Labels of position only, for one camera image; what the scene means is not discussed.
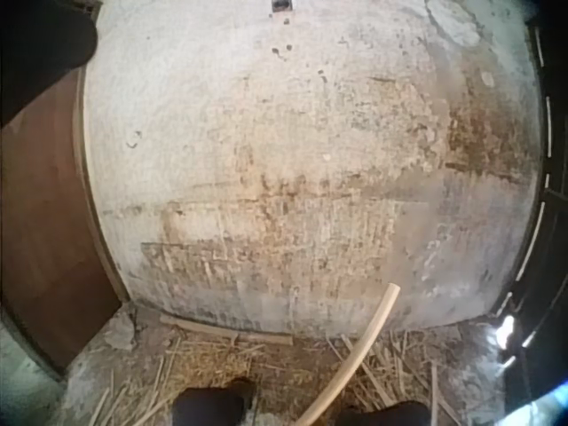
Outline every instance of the light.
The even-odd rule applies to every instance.
[[[495,331],[497,344],[504,351],[507,349],[507,341],[509,340],[509,336],[513,334],[514,326],[515,318],[512,315],[507,315],[503,320],[503,324]]]
[[[503,370],[506,370],[507,368],[511,367],[513,365],[513,363],[517,360],[517,357],[515,355],[513,355],[511,358],[507,359],[503,365],[501,366],[501,368]]]
[[[533,331],[531,334],[529,334],[529,336],[525,339],[525,341],[523,342],[522,346],[526,349],[529,347],[529,344],[531,344],[531,342],[534,339],[534,336],[536,335],[536,331]]]

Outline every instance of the brown door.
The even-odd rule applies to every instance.
[[[2,129],[2,304],[62,373],[118,309],[75,168],[74,71]]]

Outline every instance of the concrete wall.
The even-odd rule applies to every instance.
[[[511,1],[112,0],[85,137],[135,300],[357,333],[486,312],[533,204],[539,105]]]

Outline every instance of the dirt floor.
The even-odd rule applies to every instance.
[[[159,312],[147,308],[127,305],[116,315],[125,314],[136,325],[135,347],[111,347],[105,335],[114,331],[107,324],[70,367],[67,391],[50,425],[90,424],[101,401],[94,424],[170,425],[170,401],[180,391],[221,386],[242,375],[260,389],[244,424],[285,425],[297,419],[332,378],[341,365],[338,354],[345,358],[349,353],[342,339],[295,339],[293,346],[231,342],[163,325]],[[321,424],[333,424],[330,419],[341,406],[384,406],[381,393],[394,402],[417,399],[430,405],[433,363],[438,401],[446,401],[460,424],[493,424],[503,415],[498,353],[493,328],[482,320],[383,334],[365,361],[374,378],[360,368]],[[438,424],[456,424],[442,406],[438,412]]]

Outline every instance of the floor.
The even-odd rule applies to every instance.
[[[288,424],[310,405],[339,368],[340,360],[330,344],[342,357],[348,353],[341,339],[295,339],[293,346],[232,343],[166,326],[160,322],[159,312],[140,306],[123,306],[116,315],[124,314],[135,324],[135,347],[130,351],[110,347],[107,340],[114,331],[109,331],[107,324],[70,367],[67,391],[50,425],[88,424],[101,401],[96,424],[135,424],[166,401],[144,424],[169,425],[169,401],[178,392],[188,386],[223,385],[239,375],[253,378],[260,388],[246,424]],[[378,341],[378,353],[367,357],[366,363],[389,398],[395,402],[417,399],[429,405],[431,364],[435,362],[438,400],[447,401],[461,424],[493,424],[503,416],[503,394],[492,330],[488,322],[475,320],[425,331],[387,333]],[[415,375],[422,377],[427,388]],[[345,404],[367,410],[383,405],[362,369],[322,424]],[[438,411],[438,424],[455,424],[444,409]]]
[[[8,425],[43,426],[63,386],[51,379],[0,322],[0,400]]]

